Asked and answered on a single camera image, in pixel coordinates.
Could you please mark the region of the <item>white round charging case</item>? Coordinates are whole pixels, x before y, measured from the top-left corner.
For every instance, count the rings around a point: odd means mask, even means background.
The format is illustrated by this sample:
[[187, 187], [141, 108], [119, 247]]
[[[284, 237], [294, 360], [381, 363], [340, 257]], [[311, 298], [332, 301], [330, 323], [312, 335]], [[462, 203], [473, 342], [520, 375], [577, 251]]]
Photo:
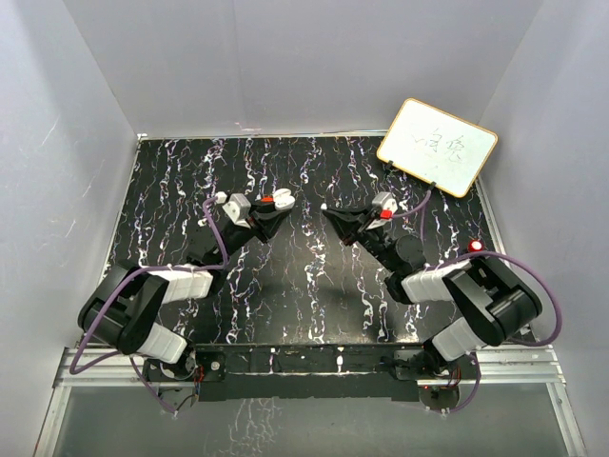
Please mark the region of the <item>white round charging case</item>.
[[289, 210], [295, 205], [295, 198], [290, 189], [277, 189], [272, 194], [276, 210]]

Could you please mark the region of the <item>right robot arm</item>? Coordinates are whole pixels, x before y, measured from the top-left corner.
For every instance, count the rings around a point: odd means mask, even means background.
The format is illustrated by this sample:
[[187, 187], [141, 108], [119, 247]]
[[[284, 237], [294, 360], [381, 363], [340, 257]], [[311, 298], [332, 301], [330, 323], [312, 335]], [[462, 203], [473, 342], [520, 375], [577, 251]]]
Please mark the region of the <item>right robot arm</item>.
[[461, 313], [411, 357], [383, 357], [392, 372], [446, 377], [461, 357], [477, 348], [500, 346], [542, 312], [539, 296], [494, 252], [471, 252], [459, 262], [431, 268], [420, 238], [406, 234], [394, 239], [383, 228], [390, 210], [323, 207], [322, 213], [344, 245], [361, 245], [389, 271], [384, 283], [395, 301], [451, 302]]

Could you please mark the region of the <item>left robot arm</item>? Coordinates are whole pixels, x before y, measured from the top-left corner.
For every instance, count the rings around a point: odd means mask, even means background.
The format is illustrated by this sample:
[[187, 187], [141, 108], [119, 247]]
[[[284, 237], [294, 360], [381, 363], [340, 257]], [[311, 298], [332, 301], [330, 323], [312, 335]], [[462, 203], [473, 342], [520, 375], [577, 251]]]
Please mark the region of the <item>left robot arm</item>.
[[206, 225], [192, 232], [184, 263], [143, 267], [124, 260], [110, 268], [79, 313], [85, 335], [77, 351], [96, 339], [116, 354], [148, 358], [177, 380], [190, 377], [196, 350], [185, 336], [158, 323], [161, 307], [217, 294], [231, 255], [252, 239], [269, 242], [294, 204], [292, 196], [249, 202], [237, 193], [206, 200]]

